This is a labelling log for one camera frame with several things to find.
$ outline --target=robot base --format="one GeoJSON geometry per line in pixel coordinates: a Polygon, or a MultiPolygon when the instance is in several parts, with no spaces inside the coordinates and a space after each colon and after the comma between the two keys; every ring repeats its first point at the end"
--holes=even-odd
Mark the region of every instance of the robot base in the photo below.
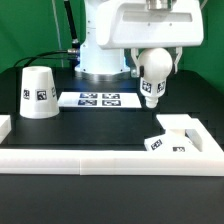
{"type": "Polygon", "coordinates": [[[81,79],[87,79],[91,81],[117,81],[117,80],[131,78],[131,73],[130,71],[127,71],[127,72],[116,73],[113,75],[111,74],[108,75],[108,74],[91,74],[86,72],[75,71],[75,77],[81,78],[81,79]]]}

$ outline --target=black tabletop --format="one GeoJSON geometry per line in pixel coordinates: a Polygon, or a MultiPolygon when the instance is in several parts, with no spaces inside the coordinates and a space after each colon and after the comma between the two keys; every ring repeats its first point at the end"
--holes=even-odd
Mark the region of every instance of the black tabletop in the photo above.
{"type": "MultiPolygon", "coordinates": [[[[12,131],[1,148],[145,150],[143,141],[163,133],[156,114],[199,118],[224,148],[224,96],[198,74],[168,78],[157,108],[144,106],[139,80],[94,83],[54,69],[62,91],[136,92],[141,109],[60,108],[56,117],[19,115],[21,69],[0,76],[0,112],[12,131]]],[[[0,175],[0,223],[222,223],[224,179],[181,176],[0,175]]]]}

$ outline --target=cable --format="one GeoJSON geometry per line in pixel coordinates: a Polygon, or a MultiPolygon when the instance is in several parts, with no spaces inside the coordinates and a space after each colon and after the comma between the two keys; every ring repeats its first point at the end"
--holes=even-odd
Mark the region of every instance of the cable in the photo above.
{"type": "Polygon", "coordinates": [[[33,61],[36,60],[36,58],[40,58],[40,57],[44,57],[44,56],[49,56],[49,55],[53,55],[53,54],[67,54],[67,50],[59,50],[59,51],[50,51],[50,52],[45,52],[42,54],[38,54],[35,57],[32,57],[25,65],[24,67],[28,67],[33,61]]]}
{"type": "Polygon", "coordinates": [[[54,21],[55,21],[56,30],[57,30],[58,46],[59,46],[59,49],[62,50],[61,34],[60,34],[60,28],[59,28],[59,24],[58,24],[58,16],[57,16],[55,0],[52,0],[52,7],[53,7],[53,12],[54,12],[54,21]]]}
{"type": "Polygon", "coordinates": [[[26,58],[22,58],[22,59],[18,60],[18,61],[13,65],[13,67],[15,68],[20,62],[25,61],[25,60],[28,60],[28,59],[34,59],[34,60],[37,60],[37,59],[71,60],[72,58],[26,57],[26,58]]]}
{"type": "Polygon", "coordinates": [[[75,29],[75,23],[74,23],[74,19],[73,19],[70,1],[64,0],[64,6],[66,9],[66,13],[67,13],[67,18],[68,18],[68,23],[69,23],[69,27],[70,27],[70,33],[71,33],[72,40],[74,43],[78,43],[79,41],[77,38],[77,33],[76,33],[76,29],[75,29]]]}
{"type": "Polygon", "coordinates": [[[205,7],[205,5],[208,3],[208,0],[204,0],[202,3],[201,3],[201,10],[205,7]]]}

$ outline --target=green backdrop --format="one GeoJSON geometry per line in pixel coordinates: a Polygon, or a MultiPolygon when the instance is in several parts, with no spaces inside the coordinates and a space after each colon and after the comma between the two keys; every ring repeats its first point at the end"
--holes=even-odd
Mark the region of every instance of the green backdrop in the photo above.
{"type": "MultiPolygon", "coordinates": [[[[85,39],[83,0],[70,0],[80,41],[85,39]]],[[[63,0],[56,0],[62,48],[71,47],[63,0]]],[[[224,93],[224,1],[209,0],[203,10],[205,38],[200,47],[184,48],[179,67],[198,72],[224,93]]],[[[24,57],[58,49],[51,0],[0,1],[0,72],[24,57]]],[[[59,61],[38,61],[60,66],[59,61]]]]}

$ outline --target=white cup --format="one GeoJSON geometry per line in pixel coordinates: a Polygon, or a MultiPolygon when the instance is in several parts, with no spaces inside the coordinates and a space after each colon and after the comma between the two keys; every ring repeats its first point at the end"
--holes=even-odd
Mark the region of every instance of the white cup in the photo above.
{"type": "Polygon", "coordinates": [[[44,66],[26,67],[22,72],[20,115],[32,119],[59,113],[52,70],[44,66]]]}

